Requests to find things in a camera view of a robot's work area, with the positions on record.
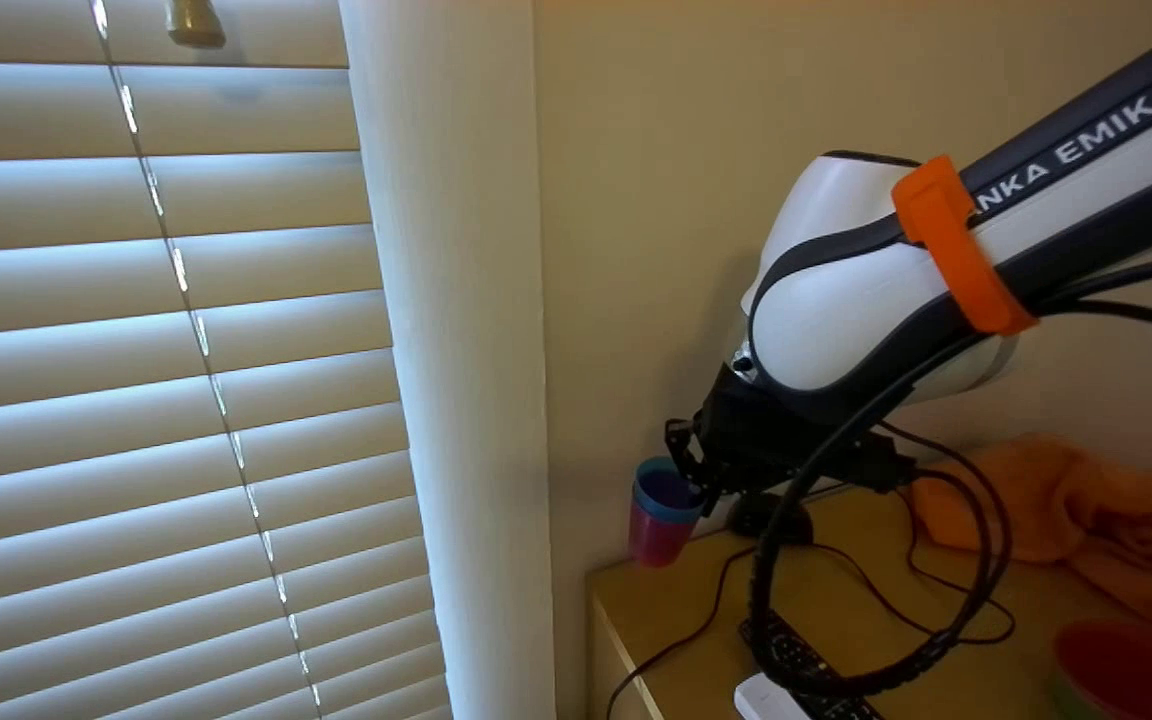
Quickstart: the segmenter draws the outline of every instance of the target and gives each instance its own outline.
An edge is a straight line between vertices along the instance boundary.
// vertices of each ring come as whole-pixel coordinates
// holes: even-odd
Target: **orange towel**
[[[998,487],[1011,515],[1011,556],[1062,561],[1130,609],[1152,620],[1152,473],[1111,464],[1059,438],[1028,434],[969,452]],[[987,497],[962,465],[945,461],[988,509]],[[934,541],[979,547],[972,514],[955,488],[916,482],[914,506]],[[996,515],[990,511],[993,543]]]

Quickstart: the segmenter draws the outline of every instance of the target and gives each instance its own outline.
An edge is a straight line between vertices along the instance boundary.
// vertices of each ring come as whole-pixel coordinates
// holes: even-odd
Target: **desk surface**
[[[808,509],[817,541],[851,553],[893,605],[925,626],[948,623],[961,593],[905,569],[910,526],[899,498],[844,491],[810,502]],[[749,544],[715,533],[687,544],[684,555],[669,568],[649,570],[626,562],[590,574],[591,632],[611,632],[622,664],[645,660],[705,619],[723,560]],[[960,584],[969,584],[973,575],[973,553],[937,547],[925,537],[915,559],[923,569]],[[646,674],[639,692],[651,717],[740,720],[732,692],[756,672],[736,632],[746,614],[749,574],[749,558],[733,564],[714,624]],[[1055,667],[1049,649],[1056,629],[1079,619],[1134,617],[1059,566],[1014,562],[995,598],[1016,615],[1010,639],[955,647],[929,673],[870,703],[888,720],[1056,717],[1046,691]],[[846,675],[896,660],[923,638],[887,614],[844,560],[824,551],[782,550],[772,600],[788,623]],[[1005,627],[1002,615],[986,607],[970,626],[969,637]],[[591,708],[591,717],[602,717],[605,702]]]

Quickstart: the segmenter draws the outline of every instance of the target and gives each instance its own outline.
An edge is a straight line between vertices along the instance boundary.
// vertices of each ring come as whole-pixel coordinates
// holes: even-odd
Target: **orange clamp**
[[[927,160],[902,177],[892,188],[892,202],[905,236],[932,253],[950,295],[972,327],[1009,336],[1038,324],[1007,290],[968,229],[972,195],[948,156]]]

